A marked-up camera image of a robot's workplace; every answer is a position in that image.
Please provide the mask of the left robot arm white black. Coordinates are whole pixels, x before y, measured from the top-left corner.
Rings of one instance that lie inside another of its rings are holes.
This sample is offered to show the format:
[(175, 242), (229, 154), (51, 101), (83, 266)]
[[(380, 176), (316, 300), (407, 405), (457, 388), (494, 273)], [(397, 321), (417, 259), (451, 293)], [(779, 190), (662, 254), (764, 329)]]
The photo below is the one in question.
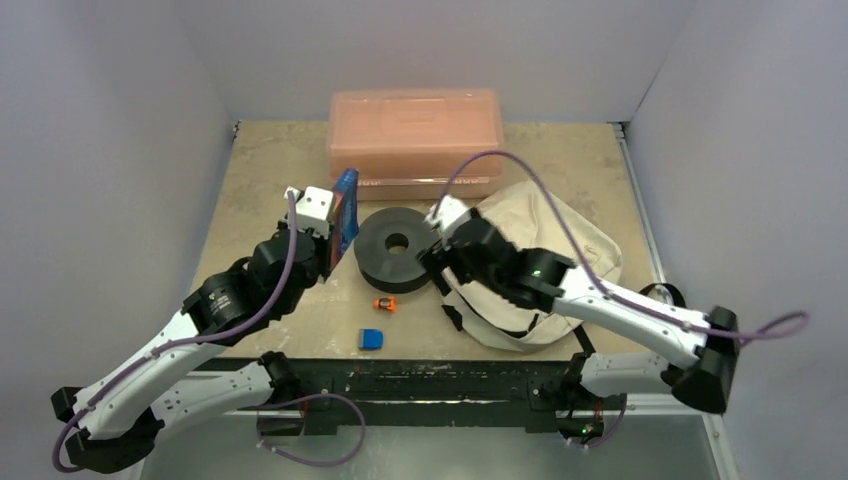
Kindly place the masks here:
[(61, 473), (122, 471), (160, 440), (232, 410), (292, 405), (301, 381), (281, 352), (203, 383), (185, 377), (244, 337), (292, 313), (343, 255), (330, 221), (284, 220), (249, 257), (208, 277), (171, 320), (120, 367), (51, 397), (63, 424), (51, 461)]

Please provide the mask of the cream canvas backpack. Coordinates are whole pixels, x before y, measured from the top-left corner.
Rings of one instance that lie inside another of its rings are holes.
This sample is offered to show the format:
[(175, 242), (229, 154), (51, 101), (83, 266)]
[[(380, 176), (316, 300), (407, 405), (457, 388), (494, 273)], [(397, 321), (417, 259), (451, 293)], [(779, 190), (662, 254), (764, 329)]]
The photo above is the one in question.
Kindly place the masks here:
[(683, 329), (701, 316), (616, 285), (620, 249), (576, 211), (531, 182), (475, 207), (446, 196), (426, 223), (438, 234), (421, 255), (447, 305), (480, 343), (532, 351), (582, 322), (599, 325), (689, 364), (703, 335)]

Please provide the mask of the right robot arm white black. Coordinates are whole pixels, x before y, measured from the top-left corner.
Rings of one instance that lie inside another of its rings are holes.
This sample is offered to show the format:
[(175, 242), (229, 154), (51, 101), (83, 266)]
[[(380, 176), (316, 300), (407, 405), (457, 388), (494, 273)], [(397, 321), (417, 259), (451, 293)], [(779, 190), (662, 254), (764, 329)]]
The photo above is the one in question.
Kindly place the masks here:
[(427, 223), (438, 240), (419, 259), (433, 276), (448, 271), (513, 307), (596, 324), (649, 349), (620, 360), (588, 356), (561, 381), (569, 404), (657, 391), (702, 412), (727, 411), (741, 350), (733, 311), (668, 305), (615, 286), (563, 255), (516, 247), (475, 211)]

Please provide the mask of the orange cover book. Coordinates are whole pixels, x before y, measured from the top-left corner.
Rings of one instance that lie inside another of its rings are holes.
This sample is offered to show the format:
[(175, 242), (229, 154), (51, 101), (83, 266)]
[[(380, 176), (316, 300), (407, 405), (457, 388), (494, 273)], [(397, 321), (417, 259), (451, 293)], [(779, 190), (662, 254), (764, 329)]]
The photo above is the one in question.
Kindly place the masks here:
[(324, 279), (330, 278), (333, 270), (338, 266), (358, 235), (358, 181), (358, 170), (347, 168), (331, 189), (334, 203), (330, 215), (331, 229)]

